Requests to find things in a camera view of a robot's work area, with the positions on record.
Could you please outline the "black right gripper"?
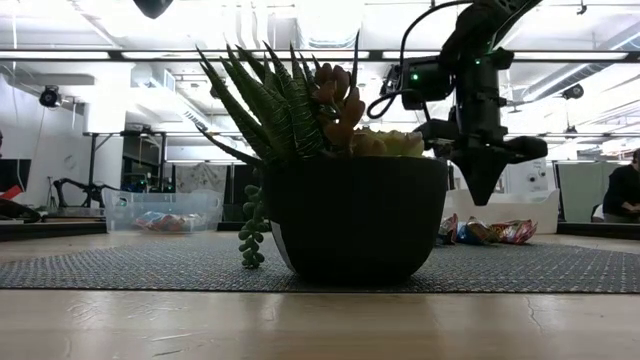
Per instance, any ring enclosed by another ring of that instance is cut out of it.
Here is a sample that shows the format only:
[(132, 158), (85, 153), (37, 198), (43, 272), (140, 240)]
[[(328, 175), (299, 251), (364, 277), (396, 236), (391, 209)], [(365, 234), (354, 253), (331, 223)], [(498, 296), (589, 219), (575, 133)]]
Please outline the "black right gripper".
[[(548, 145), (543, 139), (519, 136), (505, 140), (506, 128), (502, 126), (498, 126), (497, 138), (493, 138), (490, 133), (483, 130), (463, 134), (458, 127), (455, 107), (450, 108), (446, 120), (430, 118), (414, 131), (421, 134), (426, 151), (432, 150), (436, 158), (453, 160), (464, 177), (475, 205), (486, 205), (489, 202), (508, 163), (522, 163), (548, 155)], [(455, 157), (467, 153), (478, 155), (481, 149), (505, 155), (507, 161), (495, 160), (487, 164), (480, 181), (481, 170), (478, 158)]]

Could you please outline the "red green granola bar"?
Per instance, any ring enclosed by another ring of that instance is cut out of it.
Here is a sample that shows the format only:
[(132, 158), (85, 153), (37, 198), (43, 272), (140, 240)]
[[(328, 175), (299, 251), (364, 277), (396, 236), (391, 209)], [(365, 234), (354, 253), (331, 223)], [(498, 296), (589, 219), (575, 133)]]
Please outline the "red green granola bar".
[(499, 243), (521, 245), (535, 235), (537, 224), (532, 220), (513, 220), (491, 224), (489, 228)]

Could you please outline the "white kiosk panel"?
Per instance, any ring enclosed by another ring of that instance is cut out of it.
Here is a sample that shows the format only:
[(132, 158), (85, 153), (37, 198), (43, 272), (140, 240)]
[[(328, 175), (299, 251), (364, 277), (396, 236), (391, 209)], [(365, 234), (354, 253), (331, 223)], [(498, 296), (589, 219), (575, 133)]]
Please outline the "white kiosk panel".
[(548, 190), (546, 158), (509, 164), (503, 172), (506, 193), (522, 194)]

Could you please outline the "white plastic bin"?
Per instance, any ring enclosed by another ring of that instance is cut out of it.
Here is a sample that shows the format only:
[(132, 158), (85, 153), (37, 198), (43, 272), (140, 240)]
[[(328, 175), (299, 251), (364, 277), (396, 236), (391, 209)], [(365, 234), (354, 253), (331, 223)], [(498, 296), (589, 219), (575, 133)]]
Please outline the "white plastic bin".
[(468, 190), (450, 190), (446, 194), (443, 217), (456, 214), (462, 222), (475, 217), (485, 224), (531, 220), (537, 225), (537, 234), (555, 234), (559, 195), (558, 190), (521, 194), (493, 193), (487, 205), (476, 206)]

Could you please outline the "grey green partition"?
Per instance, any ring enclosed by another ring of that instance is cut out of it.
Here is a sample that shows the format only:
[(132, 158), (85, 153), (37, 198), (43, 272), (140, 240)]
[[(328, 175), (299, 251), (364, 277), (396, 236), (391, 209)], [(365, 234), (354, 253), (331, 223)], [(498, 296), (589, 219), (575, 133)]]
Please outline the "grey green partition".
[(630, 163), (558, 164), (563, 219), (568, 222), (592, 222), (595, 218), (600, 218), (603, 221), (602, 202), (608, 188), (609, 175), (616, 168), (628, 164)]

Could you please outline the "black plant pot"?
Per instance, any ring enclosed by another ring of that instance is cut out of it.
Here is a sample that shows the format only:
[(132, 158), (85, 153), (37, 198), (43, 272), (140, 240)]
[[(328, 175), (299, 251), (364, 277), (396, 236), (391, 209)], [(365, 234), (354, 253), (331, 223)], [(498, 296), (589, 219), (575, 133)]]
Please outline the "black plant pot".
[(262, 190), (276, 246), (301, 278), (395, 284), (435, 246), (447, 178), (429, 158), (315, 159), (264, 170)]

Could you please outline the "person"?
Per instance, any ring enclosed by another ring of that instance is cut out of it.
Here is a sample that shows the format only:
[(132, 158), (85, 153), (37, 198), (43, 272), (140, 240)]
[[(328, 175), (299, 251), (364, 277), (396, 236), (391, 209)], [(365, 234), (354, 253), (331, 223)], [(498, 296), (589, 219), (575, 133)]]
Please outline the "person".
[(633, 152), (630, 164), (609, 175), (602, 215), (606, 223), (640, 224), (640, 148)]

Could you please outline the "artificial succulent plant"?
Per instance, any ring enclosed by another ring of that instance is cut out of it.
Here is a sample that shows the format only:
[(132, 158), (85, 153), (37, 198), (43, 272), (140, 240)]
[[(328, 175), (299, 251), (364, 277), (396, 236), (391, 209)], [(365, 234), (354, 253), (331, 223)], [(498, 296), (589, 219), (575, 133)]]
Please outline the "artificial succulent plant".
[(284, 63), (274, 51), (263, 60), (246, 49), (229, 48), (218, 65), (201, 61), (212, 93), (249, 144), (235, 157), (255, 167), (260, 182), (248, 191), (248, 223), (240, 232), (242, 263), (257, 268), (260, 246), (270, 231), (262, 175), (315, 159), (357, 157), (425, 158), (416, 132), (376, 132), (359, 127), (365, 105), (355, 71), (307, 63), (293, 56)]

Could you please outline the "clear plastic bin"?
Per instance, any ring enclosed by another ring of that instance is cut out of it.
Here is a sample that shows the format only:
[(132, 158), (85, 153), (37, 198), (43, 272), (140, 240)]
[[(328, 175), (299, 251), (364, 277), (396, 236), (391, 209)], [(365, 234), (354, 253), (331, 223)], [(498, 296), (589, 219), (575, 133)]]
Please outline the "clear plastic bin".
[(191, 193), (133, 193), (105, 189), (102, 192), (106, 227), (114, 232), (156, 232), (133, 224), (134, 220), (148, 211), (166, 214), (200, 214), (207, 219), (207, 230), (216, 230), (222, 219), (224, 194), (201, 189)]

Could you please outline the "grey woven placemat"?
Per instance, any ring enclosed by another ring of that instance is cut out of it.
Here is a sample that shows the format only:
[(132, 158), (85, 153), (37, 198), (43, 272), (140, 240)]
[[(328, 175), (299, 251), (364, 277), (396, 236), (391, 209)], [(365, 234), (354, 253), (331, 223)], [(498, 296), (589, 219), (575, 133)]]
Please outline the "grey woven placemat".
[(271, 243), (249, 270), (232, 242), (152, 241), (0, 263), (0, 289), (640, 294), (640, 255), (556, 244), (437, 247), (398, 283), (311, 282)]

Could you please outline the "background black stand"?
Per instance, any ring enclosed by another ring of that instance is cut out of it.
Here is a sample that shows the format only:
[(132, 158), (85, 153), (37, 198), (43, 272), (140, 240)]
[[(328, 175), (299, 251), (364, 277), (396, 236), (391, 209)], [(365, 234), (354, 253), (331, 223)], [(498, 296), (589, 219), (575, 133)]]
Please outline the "background black stand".
[(166, 150), (167, 150), (167, 138), (168, 133), (166, 131), (153, 131), (153, 130), (144, 130), (144, 131), (133, 131), (133, 130), (122, 130), (120, 132), (85, 132), (84, 136), (89, 136), (91, 138), (91, 148), (90, 148), (90, 160), (89, 160), (89, 170), (88, 170), (88, 185), (83, 189), (83, 192), (86, 194), (85, 201), (81, 204), (84, 208), (90, 208), (92, 202), (95, 200), (95, 194), (98, 189), (98, 185), (94, 183), (94, 169), (95, 169), (95, 159), (97, 150), (104, 145), (109, 139), (114, 136), (117, 137), (136, 137), (141, 140), (143, 137), (160, 137), (161, 143), (158, 145), (159, 148), (159, 163), (156, 165), (158, 170), (158, 185), (161, 190), (165, 188), (165, 163), (166, 163)]

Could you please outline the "background black monitor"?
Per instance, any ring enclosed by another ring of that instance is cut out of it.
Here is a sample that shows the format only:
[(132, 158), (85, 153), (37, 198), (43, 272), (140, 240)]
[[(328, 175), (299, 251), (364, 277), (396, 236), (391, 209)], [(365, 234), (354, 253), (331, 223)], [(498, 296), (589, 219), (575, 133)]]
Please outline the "background black monitor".
[(14, 186), (27, 189), (31, 168), (30, 159), (0, 159), (0, 193)]

